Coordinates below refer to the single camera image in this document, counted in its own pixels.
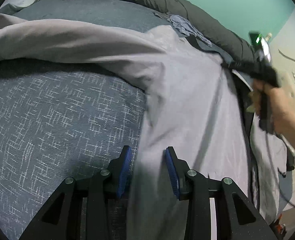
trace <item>blue gripper pad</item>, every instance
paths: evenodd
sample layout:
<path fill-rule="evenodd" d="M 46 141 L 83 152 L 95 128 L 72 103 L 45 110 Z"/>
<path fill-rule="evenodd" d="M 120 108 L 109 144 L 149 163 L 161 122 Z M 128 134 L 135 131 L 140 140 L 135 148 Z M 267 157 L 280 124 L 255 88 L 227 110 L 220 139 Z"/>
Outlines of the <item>blue gripper pad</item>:
<path fill-rule="evenodd" d="M 169 172 L 169 179 L 171 181 L 173 193 L 174 195 L 176 195 L 177 199 L 179 199 L 180 190 L 179 190 L 178 176 L 177 176 L 175 166 L 173 164 L 173 160 L 168 148 L 166 148 L 165 150 L 165 162 Z"/>
<path fill-rule="evenodd" d="M 128 146 L 128 149 L 126 151 L 126 156 L 125 156 L 124 162 L 122 164 L 120 176 L 119 176 L 119 185 L 118 185 L 118 189 L 117 189 L 117 197 L 118 198 L 121 198 L 124 191 L 125 191 L 132 157 L 133 157 L 132 149 L 130 146 Z"/>

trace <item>blue cloth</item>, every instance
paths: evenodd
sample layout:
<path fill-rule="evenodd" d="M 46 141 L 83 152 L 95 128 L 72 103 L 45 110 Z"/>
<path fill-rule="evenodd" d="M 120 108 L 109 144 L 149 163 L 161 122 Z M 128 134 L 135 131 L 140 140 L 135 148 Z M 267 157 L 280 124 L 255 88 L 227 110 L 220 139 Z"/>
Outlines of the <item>blue cloth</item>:
<path fill-rule="evenodd" d="M 212 42 L 210 42 L 207 38 L 204 37 L 202 33 L 200 33 L 193 25 L 181 17 L 180 15 L 171 15 L 168 19 L 180 33 L 185 34 L 186 36 L 190 36 L 190 34 L 195 37 L 199 37 L 206 45 L 212 47 Z"/>

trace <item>triangular cutout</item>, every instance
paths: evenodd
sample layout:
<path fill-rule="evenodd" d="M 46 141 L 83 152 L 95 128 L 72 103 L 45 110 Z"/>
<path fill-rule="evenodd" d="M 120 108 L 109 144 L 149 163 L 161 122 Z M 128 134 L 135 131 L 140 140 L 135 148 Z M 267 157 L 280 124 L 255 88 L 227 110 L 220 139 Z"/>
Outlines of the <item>triangular cutout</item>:
<path fill-rule="evenodd" d="M 53 225 L 57 225 L 59 223 L 63 200 L 64 193 L 61 193 L 42 217 L 43 222 Z"/>
<path fill-rule="evenodd" d="M 256 218 L 248 209 L 243 200 L 239 197 L 237 193 L 233 193 L 232 195 L 239 225 L 254 223 L 256 221 Z"/>

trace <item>black cable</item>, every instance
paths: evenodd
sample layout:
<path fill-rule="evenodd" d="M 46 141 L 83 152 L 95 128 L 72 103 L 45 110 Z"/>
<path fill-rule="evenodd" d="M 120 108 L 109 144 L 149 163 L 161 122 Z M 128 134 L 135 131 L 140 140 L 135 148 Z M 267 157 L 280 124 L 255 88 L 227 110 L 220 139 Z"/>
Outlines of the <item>black cable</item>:
<path fill-rule="evenodd" d="M 267 133 L 267 132 L 265 132 L 265 141 L 266 141 L 267 153 L 268 153 L 268 155 L 269 155 L 269 159 L 270 159 L 270 163 L 271 163 L 271 167 L 272 167 L 272 171 L 273 171 L 272 173 L 273 173 L 273 175 L 274 175 L 275 182 L 276 182 L 276 184 L 278 185 L 278 188 L 279 188 L 279 191 L 280 191 L 280 195 L 281 195 L 281 197 L 282 197 L 287 203 L 289 203 L 292 207 L 295 208 L 295 205 L 294 205 L 289 199 L 287 199 L 287 198 L 285 197 L 285 194 L 284 194 L 284 193 L 282 192 L 282 190 L 281 190 L 280 183 L 277 183 L 278 178 L 277 178 L 277 176 L 276 176 L 275 169 L 274 169 L 274 164 L 273 164 L 273 161 L 272 161 L 272 156 L 271 156 L 271 151 L 270 151 L 270 145 L 269 145 L 269 142 L 268 142 L 268 133 Z"/>

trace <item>bed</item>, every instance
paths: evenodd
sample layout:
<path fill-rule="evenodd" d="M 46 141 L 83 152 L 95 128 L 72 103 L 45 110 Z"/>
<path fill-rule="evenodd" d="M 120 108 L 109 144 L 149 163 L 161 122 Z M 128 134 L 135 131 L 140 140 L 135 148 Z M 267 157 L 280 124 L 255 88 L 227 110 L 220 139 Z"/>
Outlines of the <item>bed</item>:
<path fill-rule="evenodd" d="M 14 16 L 76 20 L 144 33 L 169 25 L 153 12 L 120 0 L 42 0 Z M 116 158 L 123 145 L 138 154 L 145 112 L 144 91 L 100 66 L 23 58 L 1 61 L 0 227 L 6 236 L 18 239 L 65 177 L 92 176 Z M 290 172 L 283 181 L 283 189 L 291 194 Z M 122 207 L 111 207 L 111 213 Z M 278 210 L 284 207 L 280 200 Z M 120 230 L 116 222 L 114 239 L 125 239 L 122 226 Z"/>

